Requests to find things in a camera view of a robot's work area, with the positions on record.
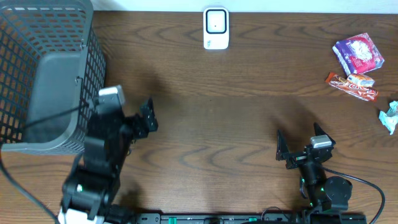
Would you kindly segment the orange tissue packet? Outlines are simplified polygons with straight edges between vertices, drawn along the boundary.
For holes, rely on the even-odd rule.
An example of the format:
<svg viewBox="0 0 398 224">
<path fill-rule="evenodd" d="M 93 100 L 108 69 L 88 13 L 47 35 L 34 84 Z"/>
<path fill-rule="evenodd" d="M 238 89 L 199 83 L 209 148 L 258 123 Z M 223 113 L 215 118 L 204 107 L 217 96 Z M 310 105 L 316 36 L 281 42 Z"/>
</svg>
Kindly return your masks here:
<svg viewBox="0 0 398 224">
<path fill-rule="evenodd" d="M 375 83 L 375 81 L 371 77 L 364 74 L 350 74 L 348 75 L 347 80 L 350 83 L 355 84 L 359 87 L 366 88 L 371 88 Z"/>
</svg>

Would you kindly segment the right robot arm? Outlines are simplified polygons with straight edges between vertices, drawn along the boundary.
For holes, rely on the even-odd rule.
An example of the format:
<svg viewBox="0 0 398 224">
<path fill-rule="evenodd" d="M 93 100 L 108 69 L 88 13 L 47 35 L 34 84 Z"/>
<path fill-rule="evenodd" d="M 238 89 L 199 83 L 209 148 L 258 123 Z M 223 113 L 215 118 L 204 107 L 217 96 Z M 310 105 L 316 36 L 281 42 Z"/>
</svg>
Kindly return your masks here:
<svg viewBox="0 0 398 224">
<path fill-rule="evenodd" d="M 276 159 L 285 161 L 287 169 L 300 171 L 300 193 L 310 201 L 310 207 L 297 215 L 301 223 L 342 223 L 342 213 L 348 209 L 352 183 L 342 177 L 327 177 L 322 163 L 332 157 L 336 142 L 318 123 L 315 135 L 301 152 L 290 152 L 282 131 L 277 132 Z"/>
</svg>

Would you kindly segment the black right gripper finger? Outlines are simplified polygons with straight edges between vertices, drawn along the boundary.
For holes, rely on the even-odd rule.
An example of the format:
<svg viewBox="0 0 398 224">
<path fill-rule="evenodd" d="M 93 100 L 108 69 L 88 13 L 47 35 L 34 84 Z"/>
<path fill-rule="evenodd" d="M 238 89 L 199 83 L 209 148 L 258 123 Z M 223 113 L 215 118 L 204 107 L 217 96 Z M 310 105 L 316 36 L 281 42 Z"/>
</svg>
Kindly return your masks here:
<svg viewBox="0 0 398 224">
<path fill-rule="evenodd" d="M 326 136 L 330 139 L 331 144 L 332 144 L 333 146 L 336 144 L 336 141 L 335 141 L 329 134 L 327 134 L 327 133 L 320 127 L 320 125 L 319 125 L 317 122 L 314 122 L 313 127 L 314 127 L 314 132 L 315 132 L 315 135 L 316 135 L 316 136 L 326 135 Z"/>
<path fill-rule="evenodd" d="M 288 145 L 286 143 L 285 137 L 282 134 L 281 130 L 277 130 L 277 150 L 276 150 L 276 157 L 277 161 L 284 161 L 289 158 L 290 152 Z"/>
</svg>

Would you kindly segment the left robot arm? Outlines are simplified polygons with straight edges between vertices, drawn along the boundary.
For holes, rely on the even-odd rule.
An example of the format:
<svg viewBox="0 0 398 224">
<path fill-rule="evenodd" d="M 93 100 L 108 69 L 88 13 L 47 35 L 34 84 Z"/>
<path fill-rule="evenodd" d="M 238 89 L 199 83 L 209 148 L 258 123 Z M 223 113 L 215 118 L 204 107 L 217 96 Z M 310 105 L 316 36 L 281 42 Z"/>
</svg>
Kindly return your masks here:
<svg viewBox="0 0 398 224">
<path fill-rule="evenodd" d="M 63 186 L 59 223 L 135 223 L 134 212 L 113 204 L 130 146 L 157 131 L 149 98 L 140 112 L 125 116 L 120 101 L 101 97 L 87 124 L 84 151 L 76 156 Z"/>
</svg>

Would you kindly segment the purple snack packet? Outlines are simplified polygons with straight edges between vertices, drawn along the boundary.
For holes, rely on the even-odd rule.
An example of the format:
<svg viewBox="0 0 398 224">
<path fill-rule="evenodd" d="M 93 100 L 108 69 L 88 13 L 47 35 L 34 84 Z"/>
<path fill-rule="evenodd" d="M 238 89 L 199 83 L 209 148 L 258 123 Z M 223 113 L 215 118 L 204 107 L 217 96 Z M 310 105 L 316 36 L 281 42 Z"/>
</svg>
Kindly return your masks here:
<svg viewBox="0 0 398 224">
<path fill-rule="evenodd" d="M 337 41 L 332 51 L 345 74 L 364 74 L 382 67 L 384 58 L 368 33 Z"/>
</svg>

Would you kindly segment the teal wet wipes packet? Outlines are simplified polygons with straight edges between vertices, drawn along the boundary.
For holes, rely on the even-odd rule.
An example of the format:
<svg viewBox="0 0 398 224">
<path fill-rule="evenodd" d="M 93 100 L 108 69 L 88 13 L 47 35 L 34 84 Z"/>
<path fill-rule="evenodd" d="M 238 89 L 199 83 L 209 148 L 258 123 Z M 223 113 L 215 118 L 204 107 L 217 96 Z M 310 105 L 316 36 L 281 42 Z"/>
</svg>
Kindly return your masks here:
<svg viewBox="0 0 398 224">
<path fill-rule="evenodd" d="M 379 120 L 388 129 L 390 135 L 394 134 L 397 126 L 397 106 L 397 101 L 392 101 L 386 112 L 380 111 L 379 113 Z"/>
</svg>

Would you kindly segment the orange-red snack bar wrapper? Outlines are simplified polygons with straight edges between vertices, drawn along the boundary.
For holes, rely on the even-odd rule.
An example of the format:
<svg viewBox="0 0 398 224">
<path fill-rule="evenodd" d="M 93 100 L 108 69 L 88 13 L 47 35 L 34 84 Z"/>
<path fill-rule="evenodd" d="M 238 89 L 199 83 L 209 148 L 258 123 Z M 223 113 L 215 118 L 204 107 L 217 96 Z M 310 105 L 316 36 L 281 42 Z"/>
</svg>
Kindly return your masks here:
<svg viewBox="0 0 398 224">
<path fill-rule="evenodd" d="M 339 76 L 337 73 L 330 72 L 325 79 L 325 82 L 332 87 L 344 91 L 345 93 L 355 96 L 364 101 L 377 101 L 378 91 L 368 87 L 357 86 L 349 82 L 345 78 Z"/>
</svg>

